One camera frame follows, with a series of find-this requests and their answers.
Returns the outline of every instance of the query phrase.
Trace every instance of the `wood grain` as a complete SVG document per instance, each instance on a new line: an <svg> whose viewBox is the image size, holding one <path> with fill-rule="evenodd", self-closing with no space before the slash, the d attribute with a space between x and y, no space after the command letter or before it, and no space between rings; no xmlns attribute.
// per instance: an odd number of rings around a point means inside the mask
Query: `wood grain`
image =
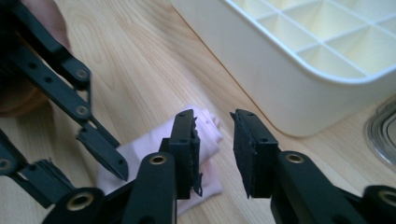
<svg viewBox="0 0 396 224"><path fill-rule="evenodd" d="M280 147L308 155L337 187L360 195L367 185L396 186L394 172L369 148L365 121L377 105L306 138L278 132L168 0L57 0L72 50L92 70L93 114L122 144L170 119L185 105L208 108L224 140L214 158L224 191L179 223L274 223L268 200L248 200L233 157L233 120L259 115ZM74 139L78 126L55 105L0 128L29 161L51 158L78 187L93 186L96 162ZM23 190L0 178L0 223L40 223L47 214Z"/></svg>

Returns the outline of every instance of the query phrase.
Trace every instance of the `white plastic container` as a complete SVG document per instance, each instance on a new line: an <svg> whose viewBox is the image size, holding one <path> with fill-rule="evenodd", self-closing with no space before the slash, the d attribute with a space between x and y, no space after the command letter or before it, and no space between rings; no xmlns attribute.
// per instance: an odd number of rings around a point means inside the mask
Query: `white plastic container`
<svg viewBox="0 0 396 224"><path fill-rule="evenodd" d="M283 133L317 133L396 93L395 0L172 4Z"/></svg>

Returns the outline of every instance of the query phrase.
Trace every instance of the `napkin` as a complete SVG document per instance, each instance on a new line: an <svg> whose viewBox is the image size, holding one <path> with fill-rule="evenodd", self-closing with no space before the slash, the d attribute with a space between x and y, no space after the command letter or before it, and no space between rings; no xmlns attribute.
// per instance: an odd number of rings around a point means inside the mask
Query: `napkin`
<svg viewBox="0 0 396 224"><path fill-rule="evenodd" d="M200 144L200 173L202 177L202 197L191 192L188 200L177 200L177 214L180 215L189 208L204 202L213 195L222 192L222 186L218 180L216 168L212 161L212 156L219 151L219 142L222 134L219 131L219 120L207 109L200 109L196 105L188 105L181 111L192 109L196 118L196 130L201 139ZM118 152L127 160L129 168L129 178L127 181L120 180L106 170L102 165L98 166L98 176L96 187L105 194L124 186L134 180L140 166L140 162L148 154L158 152L163 138L169 138L172 132L175 118L169 119L163 125L144 134L133 142L122 145Z"/></svg>

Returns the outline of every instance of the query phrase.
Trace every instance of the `screw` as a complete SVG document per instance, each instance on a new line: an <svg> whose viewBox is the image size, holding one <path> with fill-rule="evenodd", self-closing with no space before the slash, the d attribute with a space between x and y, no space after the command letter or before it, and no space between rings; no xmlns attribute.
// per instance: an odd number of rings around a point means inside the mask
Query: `screw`
<svg viewBox="0 0 396 224"><path fill-rule="evenodd" d="M76 111L77 111L77 113L80 114L80 115L87 115L88 112L89 112L88 108L85 107L85 106L83 106L83 105L79 105L79 106L76 108Z"/></svg>
<svg viewBox="0 0 396 224"><path fill-rule="evenodd" d="M76 75L80 78L87 78L88 77L88 73L83 70L83 69L78 69L76 72Z"/></svg>
<svg viewBox="0 0 396 224"><path fill-rule="evenodd" d="M67 203L67 209L69 211L79 211L88 207L93 202L93 195L90 192L81 192L73 196Z"/></svg>
<svg viewBox="0 0 396 224"><path fill-rule="evenodd" d="M11 167L11 161L0 159L0 171L8 170Z"/></svg>
<svg viewBox="0 0 396 224"><path fill-rule="evenodd" d="M384 203L396 207L396 192L383 189L378 192L378 196Z"/></svg>
<svg viewBox="0 0 396 224"><path fill-rule="evenodd" d="M149 159L149 162L153 165L161 165L163 163L166 163L167 159L165 156L159 155L159 156L153 156Z"/></svg>
<svg viewBox="0 0 396 224"><path fill-rule="evenodd" d="M286 159L288 161L290 161L290 162L293 162L293 163L303 163L304 162L304 158L303 157L301 157L301 156L299 156L297 154L293 154L293 153L290 153L290 154L286 155Z"/></svg>

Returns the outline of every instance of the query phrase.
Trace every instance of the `black metal bracket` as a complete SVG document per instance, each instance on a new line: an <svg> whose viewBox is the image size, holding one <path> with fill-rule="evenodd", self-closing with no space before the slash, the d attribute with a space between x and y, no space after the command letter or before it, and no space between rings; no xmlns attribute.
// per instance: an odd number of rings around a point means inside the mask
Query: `black metal bracket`
<svg viewBox="0 0 396 224"><path fill-rule="evenodd" d="M120 143L92 114L88 67L59 44L18 0L0 3L0 28L0 41L6 43L0 48L0 70L6 71L0 74L2 78L19 75L37 86L82 126L77 140L108 171L126 180L128 164L116 150ZM19 36L35 52L24 46ZM84 92L85 100L80 96Z"/></svg>
<svg viewBox="0 0 396 224"><path fill-rule="evenodd" d="M1 130L0 175L10 177L45 208L75 189L52 162L29 164Z"/></svg>
<svg viewBox="0 0 396 224"><path fill-rule="evenodd" d="M255 114L237 109L232 117L247 196L272 198L276 223L396 223L396 189L370 186L361 198L339 189L304 154L281 151Z"/></svg>
<svg viewBox="0 0 396 224"><path fill-rule="evenodd" d="M193 144L172 149L172 142L192 136ZM163 139L159 152L142 160L134 181L107 196L96 188L73 190L56 203L43 224L176 223L176 200L190 198L191 189L198 185L194 178L202 175L193 168L199 163L199 142L192 110L177 114L171 137ZM185 169L180 172L178 164L188 166L179 165Z"/></svg>

